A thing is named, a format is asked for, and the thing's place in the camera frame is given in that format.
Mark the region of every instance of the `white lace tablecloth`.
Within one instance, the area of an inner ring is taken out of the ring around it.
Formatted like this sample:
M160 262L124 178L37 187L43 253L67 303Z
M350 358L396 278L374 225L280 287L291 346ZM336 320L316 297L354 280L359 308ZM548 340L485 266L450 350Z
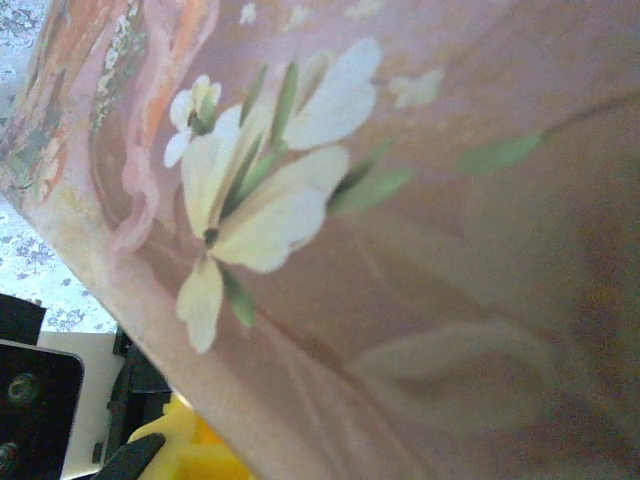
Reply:
M0 135L22 87L48 1L0 0ZM116 323L47 244L0 197L0 293L40 300L44 331L113 332Z

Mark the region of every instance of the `yellow object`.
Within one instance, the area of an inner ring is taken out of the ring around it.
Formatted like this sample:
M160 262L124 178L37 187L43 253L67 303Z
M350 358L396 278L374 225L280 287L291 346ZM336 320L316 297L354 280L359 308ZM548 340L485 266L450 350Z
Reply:
M211 427L176 395L163 413L129 438L132 442L161 433L166 439L140 480L255 480Z

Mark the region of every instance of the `yellow plastic toy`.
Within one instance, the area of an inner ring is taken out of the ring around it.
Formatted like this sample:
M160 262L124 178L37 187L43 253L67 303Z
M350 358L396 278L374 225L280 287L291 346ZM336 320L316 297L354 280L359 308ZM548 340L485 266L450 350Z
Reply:
M171 395L163 413L129 438L133 442L150 433L165 436L165 444L140 480L256 480L211 427L178 396Z

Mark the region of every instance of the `floral painting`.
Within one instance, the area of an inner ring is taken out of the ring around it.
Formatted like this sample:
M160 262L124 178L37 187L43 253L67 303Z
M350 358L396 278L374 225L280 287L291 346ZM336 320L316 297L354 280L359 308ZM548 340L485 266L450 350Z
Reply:
M637 474L633 2L99 5L0 186L260 478Z

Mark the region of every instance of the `painted flower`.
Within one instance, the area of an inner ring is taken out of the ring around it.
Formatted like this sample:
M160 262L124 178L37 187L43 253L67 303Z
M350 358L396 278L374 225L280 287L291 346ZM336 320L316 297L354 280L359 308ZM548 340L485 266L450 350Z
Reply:
M178 163L191 141L193 132L189 126L189 117L194 112L198 117L201 117L205 99L215 105L220 100L221 91L222 87L219 83L211 84L208 75L200 75L190 90L181 90L175 96L169 109L169 118L178 133L171 137L165 148L165 167L171 168Z
M193 234L206 252L196 261L177 299L189 339L205 352L216 334L225 294L223 264L273 272L318 233L326 203L348 168L340 146L317 149L266 178L232 212L223 207L251 150L260 154L272 116L256 104L239 127L241 106L225 111L212 132L197 136L183 153L182 179Z
M316 52L300 69L293 111L283 140L291 150L308 150L345 138L371 114L376 91L371 77L382 58L374 38L353 44L332 62Z

